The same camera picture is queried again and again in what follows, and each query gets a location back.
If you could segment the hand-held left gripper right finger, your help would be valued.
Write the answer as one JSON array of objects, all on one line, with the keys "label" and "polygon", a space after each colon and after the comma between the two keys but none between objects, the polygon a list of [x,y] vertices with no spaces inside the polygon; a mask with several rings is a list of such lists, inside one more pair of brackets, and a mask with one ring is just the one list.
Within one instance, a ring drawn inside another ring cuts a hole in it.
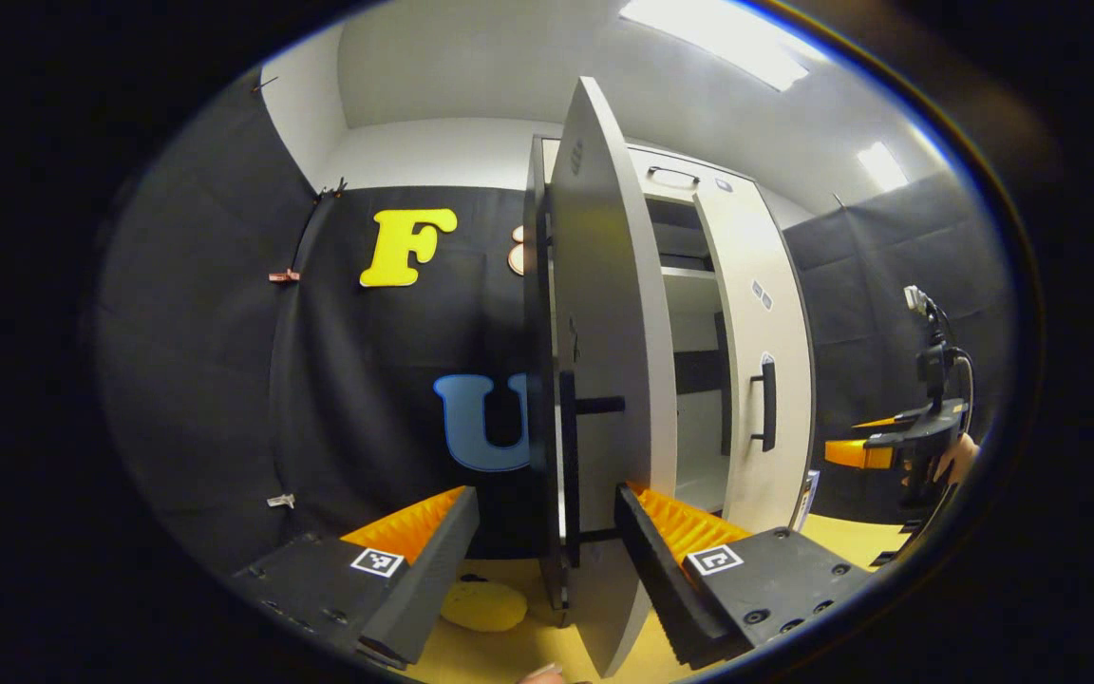
[{"label": "hand-held left gripper right finger", "polygon": [[615,528],[674,657],[693,670],[781,640],[872,577],[793,528],[746,533],[635,484],[616,486]]}]

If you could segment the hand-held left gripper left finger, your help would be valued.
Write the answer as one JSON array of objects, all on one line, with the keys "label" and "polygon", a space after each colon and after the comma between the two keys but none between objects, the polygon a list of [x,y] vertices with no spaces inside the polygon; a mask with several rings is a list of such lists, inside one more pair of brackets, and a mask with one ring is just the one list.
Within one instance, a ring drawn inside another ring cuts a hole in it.
[{"label": "hand-held left gripper left finger", "polygon": [[327,653],[403,671],[422,656],[479,523],[477,489],[456,486],[344,536],[300,534],[230,583]]}]

